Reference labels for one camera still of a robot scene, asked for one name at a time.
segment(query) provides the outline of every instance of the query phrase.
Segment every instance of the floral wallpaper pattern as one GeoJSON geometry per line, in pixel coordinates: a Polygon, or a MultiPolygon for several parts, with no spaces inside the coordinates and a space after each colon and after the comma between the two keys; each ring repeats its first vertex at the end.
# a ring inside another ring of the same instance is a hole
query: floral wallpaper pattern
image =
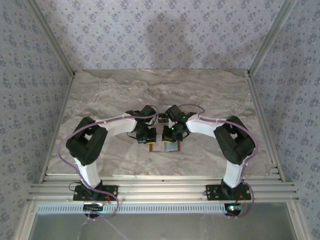
{"type": "Polygon", "coordinates": [[[79,69],[249,69],[282,0],[36,0],[79,69]]]}
{"type": "Polygon", "coordinates": [[[320,2],[298,0],[254,76],[284,170],[320,239],[320,2]]]}
{"type": "Polygon", "coordinates": [[[0,1],[1,240],[39,181],[69,80],[24,1],[0,1]]]}

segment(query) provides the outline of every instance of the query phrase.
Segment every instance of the marble tabletop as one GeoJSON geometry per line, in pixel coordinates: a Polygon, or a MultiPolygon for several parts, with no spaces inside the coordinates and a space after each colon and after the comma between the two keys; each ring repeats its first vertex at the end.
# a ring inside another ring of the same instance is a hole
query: marble tabletop
{"type": "MultiPolygon", "coordinates": [[[[259,153],[246,168],[246,176],[266,176],[269,159],[244,71],[225,70],[87,70],[78,71],[62,116],[50,157],[48,174],[73,174],[57,157],[58,144],[73,132],[82,118],[116,117],[145,105],[186,103],[205,108],[204,116],[224,119],[236,115],[256,136],[259,153]]],[[[199,112],[183,107],[185,112],[199,112]]],[[[62,156],[73,162],[68,150],[62,156]]],[[[107,137],[97,160],[101,176],[178,175],[223,176],[226,169],[217,141],[192,133],[180,152],[149,152],[146,144],[120,134],[107,137]]]]}

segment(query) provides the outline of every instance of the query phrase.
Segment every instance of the purple cable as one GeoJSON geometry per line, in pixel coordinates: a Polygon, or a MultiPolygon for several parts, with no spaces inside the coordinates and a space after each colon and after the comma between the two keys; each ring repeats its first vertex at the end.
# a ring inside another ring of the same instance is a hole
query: purple cable
{"type": "Polygon", "coordinates": [[[93,220],[93,221],[96,221],[96,220],[106,220],[106,219],[109,219],[111,217],[113,217],[116,212],[118,211],[119,209],[119,199],[117,198],[116,195],[110,193],[110,192],[107,192],[107,191],[101,191],[101,190],[98,190],[98,189],[95,189],[93,187],[91,187],[85,180],[84,180],[84,177],[82,176],[82,174],[80,173],[80,171],[78,170],[77,167],[73,166],[70,162],[66,161],[60,154],[60,150],[61,148],[63,147],[63,145],[69,140],[71,139],[73,136],[77,135],[78,133],[82,132],[83,130],[85,129],[88,129],[88,128],[91,128],[93,126],[96,126],[96,125],[99,125],[99,124],[106,124],[106,123],[110,123],[110,122],[113,122],[113,121],[117,121],[117,120],[121,120],[121,119],[149,119],[149,118],[153,118],[155,117],[156,115],[158,115],[158,112],[159,112],[159,109],[156,107],[156,106],[153,106],[153,105],[150,105],[151,107],[155,108],[156,109],[156,113],[153,114],[153,115],[150,115],[150,116],[119,116],[119,117],[115,117],[115,118],[112,118],[112,119],[107,119],[105,121],[98,121],[98,122],[94,122],[94,123],[91,123],[91,124],[88,124],[86,126],[83,126],[81,128],[79,128],[78,130],[74,131],[72,134],[70,134],[69,136],[67,136],[65,139],[62,140],[62,142],[59,144],[58,146],[58,149],[57,149],[57,155],[58,157],[65,163],[67,164],[68,166],[70,166],[71,168],[73,168],[75,170],[75,172],[79,175],[80,177],[80,180],[82,181],[82,183],[90,190],[94,191],[94,192],[97,192],[97,193],[100,193],[100,194],[106,194],[106,195],[109,195],[110,197],[114,198],[115,201],[116,201],[116,208],[114,210],[113,213],[111,213],[110,215],[108,216],[104,216],[104,217],[100,217],[100,218],[91,218],[90,217],[90,213],[88,214],[88,219],[90,220],[93,220]]]}
{"type": "Polygon", "coordinates": [[[200,117],[201,114],[204,114],[206,112],[206,110],[202,106],[199,106],[199,105],[193,104],[193,103],[182,104],[182,105],[179,105],[178,108],[181,108],[184,106],[194,106],[194,107],[201,109],[202,111],[198,113],[198,117],[200,117]]]}
{"type": "Polygon", "coordinates": [[[219,120],[219,119],[206,119],[206,118],[203,118],[201,116],[201,114],[205,113],[205,109],[202,107],[202,106],[199,106],[197,104],[193,104],[193,103],[186,103],[186,104],[182,104],[180,106],[178,106],[178,108],[180,107],[184,107],[184,106],[195,106],[199,109],[201,109],[202,111],[200,113],[198,113],[198,117],[200,120],[202,121],[205,121],[205,122],[209,122],[209,123],[220,123],[220,124],[229,124],[229,125],[233,125],[239,129],[241,129],[242,131],[244,131],[245,133],[247,133],[250,138],[253,140],[254,142],[254,145],[255,145],[255,149],[254,149],[254,153],[251,154],[247,159],[245,159],[243,162],[244,162],[244,165],[243,165],[243,168],[241,170],[241,173],[240,173],[240,180],[241,182],[244,184],[244,185],[247,185],[250,189],[250,192],[251,192],[251,195],[252,195],[252,202],[251,202],[251,206],[250,208],[248,209],[248,211],[246,211],[244,214],[240,215],[240,216],[234,216],[236,219],[237,218],[243,218],[244,216],[246,216],[249,212],[251,212],[251,209],[252,209],[252,206],[255,202],[255,194],[254,194],[254,191],[252,189],[252,187],[250,186],[250,184],[248,184],[247,182],[244,181],[244,174],[245,174],[245,170],[246,170],[246,167],[248,165],[248,162],[253,159],[257,154],[258,154],[258,150],[259,150],[259,144],[258,144],[258,141],[257,139],[255,138],[255,136],[252,135],[251,132],[248,131],[248,129],[246,129],[245,127],[237,124],[237,123],[234,123],[234,122],[231,122],[231,121],[227,121],[227,120],[219,120]]]}

